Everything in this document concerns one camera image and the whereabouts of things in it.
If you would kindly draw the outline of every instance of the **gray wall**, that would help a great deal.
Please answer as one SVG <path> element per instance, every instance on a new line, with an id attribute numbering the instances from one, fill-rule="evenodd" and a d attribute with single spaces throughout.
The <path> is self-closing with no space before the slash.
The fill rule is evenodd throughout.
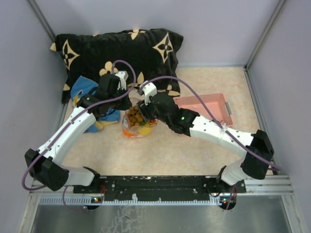
<path id="1" fill-rule="evenodd" d="M 278 0 L 36 0 L 55 34 L 164 27 L 180 65 L 245 65 Z"/>
<path id="2" fill-rule="evenodd" d="M 277 160 L 311 230 L 311 1 L 288 1 L 250 69 Z"/>
<path id="3" fill-rule="evenodd" d="M 25 0 L 0 1 L 2 233 L 17 231 L 27 200 L 28 192 L 21 186 L 24 154 L 51 136 L 60 114 L 66 72 L 50 45 Z"/>

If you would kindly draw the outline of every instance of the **black pillow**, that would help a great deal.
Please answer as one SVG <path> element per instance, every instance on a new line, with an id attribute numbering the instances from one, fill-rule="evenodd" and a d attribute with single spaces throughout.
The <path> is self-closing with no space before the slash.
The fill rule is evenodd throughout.
<path id="1" fill-rule="evenodd" d="M 80 75 L 99 82 L 100 76 L 110 73 L 116 60 L 127 61 L 138 78 L 138 88 L 145 80 L 171 75 L 176 77 L 183 36 L 166 29 L 128 30 L 99 35 L 60 34 L 51 50 L 60 51 L 67 68 L 68 79 L 64 86 L 62 102 L 70 98 L 70 89 Z M 127 65 L 116 64 L 115 71 L 126 70 L 128 86 L 133 85 L 133 75 Z M 155 82 L 159 92 L 179 96 L 179 84 L 175 80 Z"/>

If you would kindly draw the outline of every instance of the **beige floor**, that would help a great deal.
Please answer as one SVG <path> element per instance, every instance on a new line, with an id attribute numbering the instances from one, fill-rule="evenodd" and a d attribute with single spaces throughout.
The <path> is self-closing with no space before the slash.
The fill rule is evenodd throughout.
<path id="1" fill-rule="evenodd" d="M 177 75 L 199 94 L 224 93 L 235 120 L 233 128 L 245 132 L 259 128 L 242 67 L 181 67 Z M 182 84 L 181 93 L 191 95 Z M 71 111 L 69 105 L 67 116 Z M 179 136 L 160 122 L 141 138 L 124 136 L 121 124 L 83 134 L 63 165 L 87 166 L 102 175 L 216 175 L 237 159 L 208 141 Z"/>

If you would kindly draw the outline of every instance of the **pink tray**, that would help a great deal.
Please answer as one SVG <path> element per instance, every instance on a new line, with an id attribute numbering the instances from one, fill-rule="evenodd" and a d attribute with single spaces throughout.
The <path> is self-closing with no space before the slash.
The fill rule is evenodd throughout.
<path id="1" fill-rule="evenodd" d="M 210 94 L 200 95 L 208 109 L 212 112 L 214 117 L 221 123 L 231 127 L 234 123 L 232 113 L 229 107 L 229 103 L 226 101 L 224 94 Z M 205 108 L 202 106 L 200 101 L 195 96 L 189 97 L 175 97 L 175 103 L 180 108 L 187 108 L 198 112 L 202 116 L 211 119 Z"/>

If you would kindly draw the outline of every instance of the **black mounting base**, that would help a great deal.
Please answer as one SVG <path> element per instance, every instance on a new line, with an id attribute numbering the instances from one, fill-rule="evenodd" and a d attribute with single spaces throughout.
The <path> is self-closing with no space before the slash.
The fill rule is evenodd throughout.
<path id="1" fill-rule="evenodd" d="M 76 185 L 73 192 L 100 193 L 105 187 L 105 201 L 132 200 L 133 194 L 139 201 L 209 200 L 210 192 L 218 192 L 208 189 L 215 181 L 216 176 L 96 176 L 90 186 Z M 236 191 L 246 192 L 244 181 Z"/>
<path id="2" fill-rule="evenodd" d="M 26 164 L 30 164 L 39 156 L 39 151 L 29 149 L 25 153 Z M 68 179 L 68 171 L 61 168 L 52 161 L 52 158 L 42 156 L 30 169 L 29 174 L 52 191 L 57 191 L 63 187 Z"/>

